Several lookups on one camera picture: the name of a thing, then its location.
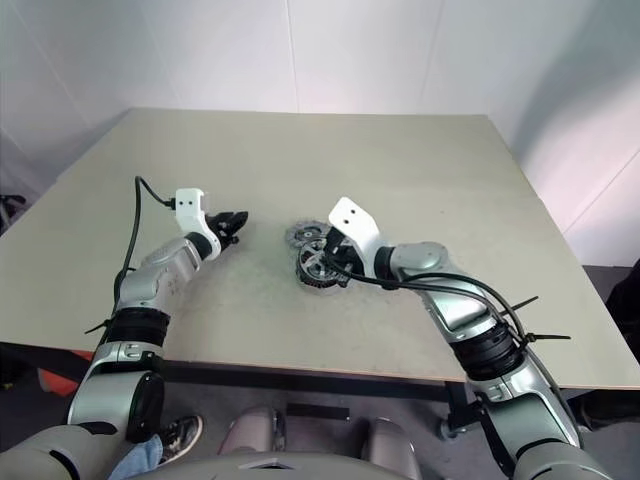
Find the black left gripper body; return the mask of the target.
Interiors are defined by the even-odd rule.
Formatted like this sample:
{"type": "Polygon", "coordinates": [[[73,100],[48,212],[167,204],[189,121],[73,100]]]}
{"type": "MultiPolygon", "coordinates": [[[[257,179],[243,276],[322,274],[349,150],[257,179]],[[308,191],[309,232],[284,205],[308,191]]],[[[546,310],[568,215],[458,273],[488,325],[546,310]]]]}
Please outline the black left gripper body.
{"type": "Polygon", "coordinates": [[[238,237],[227,238],[224,232],[225,224],[222,222],[222,213],[207,216],[207,225],[209,229],[216,235],[222,248],[228,248],[230,245],[239,242],[238,237]]]}

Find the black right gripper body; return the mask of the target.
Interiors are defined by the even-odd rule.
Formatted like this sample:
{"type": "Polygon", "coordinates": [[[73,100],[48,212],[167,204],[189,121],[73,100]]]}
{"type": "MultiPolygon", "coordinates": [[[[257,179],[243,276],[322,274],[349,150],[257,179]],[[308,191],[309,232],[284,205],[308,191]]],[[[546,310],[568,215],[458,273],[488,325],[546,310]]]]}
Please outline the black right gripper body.
{"type": "Polygon", "coordinates": [[[325,257],[332,265],[354,274],[363,274],[364,266],[352,242],[336,228],[330,228],[325,237],[325,257]]]}

